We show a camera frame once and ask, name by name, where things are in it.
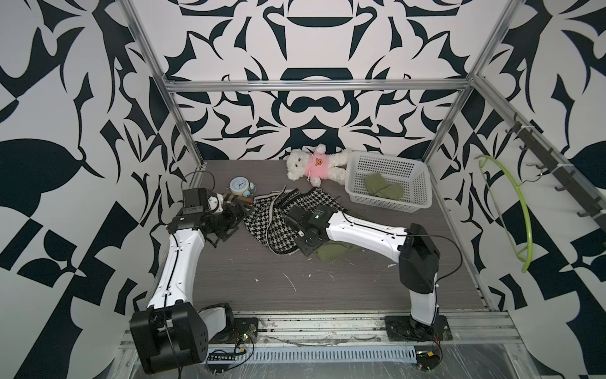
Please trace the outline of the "green knitted scarf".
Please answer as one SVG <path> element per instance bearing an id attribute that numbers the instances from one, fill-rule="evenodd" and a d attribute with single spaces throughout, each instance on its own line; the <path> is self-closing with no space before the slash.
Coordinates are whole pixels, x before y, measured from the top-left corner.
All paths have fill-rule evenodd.
<path id="1" fill-rule="evenodd" d="M 380 173 L 372 173 L 364 178 L 364 185 L 371 196 L 399 201 L 404 188 L 399 183 L 389 183 Z"/>
<path id="2" fill-rule="evenodd" d="M 324 263 L 332 263 L 350 252 L 362 251 L 363 248 L 351 243 L 328 241 L 314 252 Z"/>

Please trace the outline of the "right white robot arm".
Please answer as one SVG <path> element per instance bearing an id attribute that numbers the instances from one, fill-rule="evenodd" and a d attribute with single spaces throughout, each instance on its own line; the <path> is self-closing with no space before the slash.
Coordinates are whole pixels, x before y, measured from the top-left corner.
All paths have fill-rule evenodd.
<path id="1" fill-rule="evenodd" d="M 392 227 L 359 219 L 328 206 L 306 211 L 295 206 L 286 214 L 286 225 L 297 236 L 305 255 L 326 243 L 348 243 L 380 254 L 399 268 L 400 283 L 410 293 L 410 315 L 399 326 L 388 329 L 397 339 L 432 341 L 441 339 L 438 282 L 440 251 L 419 224 Z"/>

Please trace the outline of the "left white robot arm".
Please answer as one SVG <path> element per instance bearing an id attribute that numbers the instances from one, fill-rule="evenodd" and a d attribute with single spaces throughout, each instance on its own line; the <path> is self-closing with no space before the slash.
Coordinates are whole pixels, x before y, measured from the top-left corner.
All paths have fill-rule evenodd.
<path id="1" fill-rule="evenodd" d="M 196 310 L 193 285 L 205 246 L 216 246 L 238 229 L 246 210 L 241 205 L 215 211 L 181 211 L 168 224 L 169 249 L 162 275 L 145 310 L 135 312 L 129 331 L 145 374 L 204 363 L 211 340 L 236 328 L 228 303 Z"/>

